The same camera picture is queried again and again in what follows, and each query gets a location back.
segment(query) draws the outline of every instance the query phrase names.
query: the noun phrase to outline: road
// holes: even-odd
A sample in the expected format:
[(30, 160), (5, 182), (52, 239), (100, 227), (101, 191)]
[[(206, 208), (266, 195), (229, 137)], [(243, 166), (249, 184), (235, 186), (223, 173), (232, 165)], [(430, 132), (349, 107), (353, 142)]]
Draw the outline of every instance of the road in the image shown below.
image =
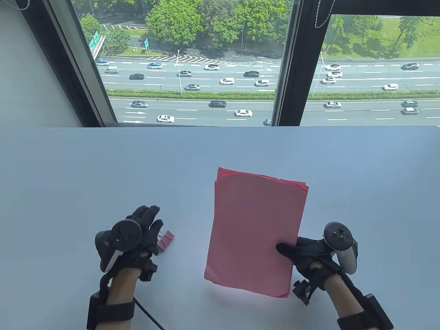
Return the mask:
[[(262, 126), (272, 117), (273, 102), (228, 102), (224, 109), (208, 107), (208, 101), (146, 100), (148, 109), (131, 108), (132, 99), (110, 98), (119, 122), (156, 123), (159, 115), (176, 118), (175, 125)], [(440, 99), (419, 100), (417, 115), (403, 115), (402, 101), (347, 101), (341, 109), (326, 109), (323, 102), (308, 102), (302, 126), (330, 125), (436, 125), (440, 127)], [(252, 117), (237, 118), (234, 111), (252, 110)]]
[[(181, 77), (182, 87), (187, 84), (198, 84), (201, 91), (205, 92), (273, 92), (278, 84), (280, 63), (270, 59), (256, 59), (248, 64), (221, 65), (219, 71), (205, 71), (204, 64), (163, 62), (161, 70), (149, 70), (147, 64), (151, 61), (134, 59), (111, 59), (111, 65), (120, 69), (119, 74), (105, 73), (105, 67), (99, 66), (98, 70), (107, 89), (179, 91), (178, 70), (192, 71), (192, 77)], [(316, 67), (310, 92), (313, 93), (342, 93), (342, 92), (386, 92), (382, 90), (385, 84), (396, 83), (399, 91), (423, 91), (440, 89), (440, 60), (419, 61), (420, 68), (405, 71), (400, 67), (408, 61), (340, 61), (343, 76), (337, 78), (334, 85), (323, 85), (321, 79), (328, 73), (321, 68), (321, 63)], [(258, 79), (269, 79), (269, 87), (255, 87), (256, 78), (243, 77), (244, 72), (256, 70), (260, 72)], [(131, 81), (130, 74), (143, 73), (143, 81)], [(233, 77), (234, 85), (220, 85), (220, 79)]]

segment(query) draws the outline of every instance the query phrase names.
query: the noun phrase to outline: gloved hand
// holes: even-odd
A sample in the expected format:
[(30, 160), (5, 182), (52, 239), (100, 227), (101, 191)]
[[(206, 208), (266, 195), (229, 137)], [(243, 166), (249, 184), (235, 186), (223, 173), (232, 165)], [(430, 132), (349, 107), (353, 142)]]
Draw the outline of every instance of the gloved hand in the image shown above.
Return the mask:
[[(293, 262), (301, 275), (311, 282), (315, 281), (316, 286), (322, 290), (325, 280), (342, 270), (332, 260), (333, 250), (325, 243), (324, 239), (298, 237), (296, 246), (279, 243), (276, 245), (276, 249)], [(319, 276), (316, 276), (318, 269), (314, 266), (310, 267), (313, 262), (319, 262), (322, 265)]]
[(126, 219), (136, 221), (142, 229), (142, 237), (136, 250), (148, 252), (149, 256), (159, 254), (158, 235), (163, 226), (163, 222), (162, 220), (154, 221), (159, 211), (160, 208), (156, 205), (150, 207), (143, 205), (138, 207), (132, 215), (126, 217)]

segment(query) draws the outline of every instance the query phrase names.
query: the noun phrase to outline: binder clip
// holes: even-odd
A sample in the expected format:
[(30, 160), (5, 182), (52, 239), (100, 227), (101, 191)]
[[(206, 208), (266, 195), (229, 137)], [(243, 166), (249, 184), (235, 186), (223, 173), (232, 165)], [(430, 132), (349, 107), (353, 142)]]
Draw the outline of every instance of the binder clip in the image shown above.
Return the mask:
[(174, 235), (171, 234), (169, 230), (167, 230), (165, 233), (159, 231), (158, 248), (160, 248), (162, 251), (165, 251), (165, 249), (168, 247), (168, 245), (171, 243), (173, 239), (174, 239)]

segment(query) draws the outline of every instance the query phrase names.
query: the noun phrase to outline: blue car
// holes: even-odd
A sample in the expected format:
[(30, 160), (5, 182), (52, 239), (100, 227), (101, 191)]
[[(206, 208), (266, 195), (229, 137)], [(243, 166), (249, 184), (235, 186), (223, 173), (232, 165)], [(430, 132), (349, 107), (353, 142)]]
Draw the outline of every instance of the blue car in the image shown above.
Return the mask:
[(96, 65), (99, 66), (108, 66), (110, 64), (108, 59), (100, 59), (99, 61), (96, 62)]
[(153, 63), (148, 64), (147, 68), (148, 69), (162, 69), (162, 63), (153, 62)]

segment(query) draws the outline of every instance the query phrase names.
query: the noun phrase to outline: pink paper stack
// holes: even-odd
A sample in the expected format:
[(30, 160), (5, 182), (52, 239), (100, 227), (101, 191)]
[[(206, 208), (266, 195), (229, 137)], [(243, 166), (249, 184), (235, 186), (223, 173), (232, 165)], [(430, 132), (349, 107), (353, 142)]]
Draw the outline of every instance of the pink paper stack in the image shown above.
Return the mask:
[(205, 279), (287, 297), (293, 264), (275, 245), (296, 244), (307, 193), (303, 182), (219, 168)]

